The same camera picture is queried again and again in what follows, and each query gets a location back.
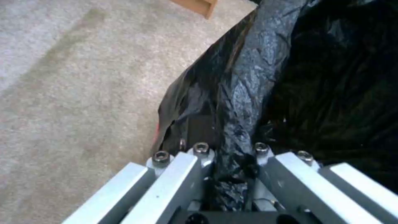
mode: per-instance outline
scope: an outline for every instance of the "carpet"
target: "carpet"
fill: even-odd
[[[255,6],[0,1],[0,223],[60,223],[144,163],[169,84]]]

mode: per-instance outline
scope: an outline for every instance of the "metal bar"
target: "metal bar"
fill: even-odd
[[[202,181],[198,158],[180,152],[122,224],[167,224],[177,208],[188,208]]]
[[[312,213],[325,224],[380,223],[293,153],[270,158],[259,178],[300,222]]]
[[[118,223],[154,181],[152,169],[129,163],[63,224]]]
[[[383,223],[398,223],[398,196],[354,167],[341,163],[319,173]]]

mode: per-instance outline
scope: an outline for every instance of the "wooden board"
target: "wooden board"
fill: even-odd
[[[216,6],[217,0],[171,0],[174,3],[181,5],[191,11],[203,15],[209,19]]]

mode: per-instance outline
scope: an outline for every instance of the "black plastic bag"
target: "black plastic bag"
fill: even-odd
[[[398,14],[389,1],[323,1],[301,16],[258,141],[348,162],[398,191]]]
[[[256,141],[347,161],[396,191],[395,8],[263,0],[169,87],[154,150],[176,154],[189,118],[212,118],[211,210],[250,210]]]

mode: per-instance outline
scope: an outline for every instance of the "metal bracket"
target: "metal bracket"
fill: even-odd
[[[104,224],[120,221],[154,181],[155,173],[152,169],[129,163],[63,224]]]

